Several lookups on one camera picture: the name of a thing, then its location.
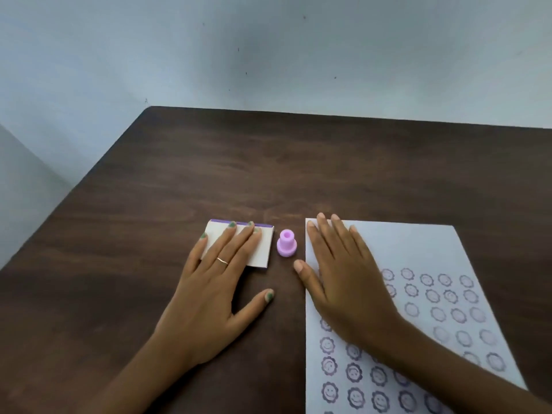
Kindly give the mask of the person's left hand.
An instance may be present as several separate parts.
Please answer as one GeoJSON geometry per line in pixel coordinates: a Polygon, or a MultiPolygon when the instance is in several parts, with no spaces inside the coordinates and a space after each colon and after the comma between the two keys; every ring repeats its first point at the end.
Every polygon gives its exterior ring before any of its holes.
{"type": "MultiPolygon", "coordinates": [[[[256,227],[256,248],[261,236],[261,230],[256,227]]],[[[231,289],[224,281],[215,280],[214,243],[197,270],[188,278],[180,278],[154,335],[190,343],[194,348],[195,366],[210,361],[242,334],[233,332],[235,291],[236,288],[231,289]]]]}

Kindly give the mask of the small purple plastic stamp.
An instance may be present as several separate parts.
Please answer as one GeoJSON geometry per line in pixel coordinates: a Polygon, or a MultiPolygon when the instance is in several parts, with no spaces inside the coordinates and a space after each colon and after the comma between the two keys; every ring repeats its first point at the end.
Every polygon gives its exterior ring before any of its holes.
{"type": "Polygon", "coordinates": [[[277,241],[277,252],[282,257],[292,257],[297,250],[295,234],[291,229],[284,229],[280,232],[277,241]]]}

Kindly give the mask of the person's right forearm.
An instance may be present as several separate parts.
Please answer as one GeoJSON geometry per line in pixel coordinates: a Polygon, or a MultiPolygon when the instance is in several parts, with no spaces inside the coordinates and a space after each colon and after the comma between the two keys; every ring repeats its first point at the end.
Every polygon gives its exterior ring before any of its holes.
{"type": "Polygon", "coordinates": [[[433,341],[397,317],[362,346],[457,414],[552,414],[552,405],[433,341]]]}

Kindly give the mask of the white ink pad box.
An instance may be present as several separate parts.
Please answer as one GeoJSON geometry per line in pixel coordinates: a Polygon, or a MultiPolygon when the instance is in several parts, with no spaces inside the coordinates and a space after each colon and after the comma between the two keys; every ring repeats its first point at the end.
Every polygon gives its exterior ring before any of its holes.
{"type": "MultiPolygon", "coordinates": [[[[223,234],[224,230],[228,227],[231,221],[211,219],[204,230],[207,235],[206,247],[203,251],[201,259],[205,257],[207,251],[212,247],[214,242],[223,234]]],[[[262,232],[260,242],[250,257],[246,266],[253,268],[266,269],[268,267],[268,259],[271,252],[271,244],[274,233],[274,226],[255,223],[255,227],[259,228],[262,232]]]]}

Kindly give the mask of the person's left forearm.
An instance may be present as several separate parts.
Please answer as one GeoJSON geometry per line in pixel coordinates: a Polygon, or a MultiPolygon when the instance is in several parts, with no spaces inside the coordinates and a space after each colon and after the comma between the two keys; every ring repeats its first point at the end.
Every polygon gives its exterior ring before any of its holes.
{"type": "Polygon", "coordinates": [[[195,365],[190,343],[154,335],[80,414],[143,414],[195,365]]]}

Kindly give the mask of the person's right hand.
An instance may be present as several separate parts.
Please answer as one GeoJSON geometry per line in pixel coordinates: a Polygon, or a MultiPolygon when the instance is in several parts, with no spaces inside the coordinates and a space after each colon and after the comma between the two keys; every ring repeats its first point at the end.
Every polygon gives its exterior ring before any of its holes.
{"type": "MultiPolygon", "coordinates": [[[[321,237],[317,221],[307,222],[306,233],[319,264],[317,246],[321,237]]],[[[382,280],[349,280],[348,276],[321,276],[320,269],[316,274],[327,297],[326,312],[319,313],[324,321],[342,340],[375,356],[362,346],[364,335],[371,327],[390,325],[397,317],[403,319],[387,291],[383,277],[382,280]]]]}

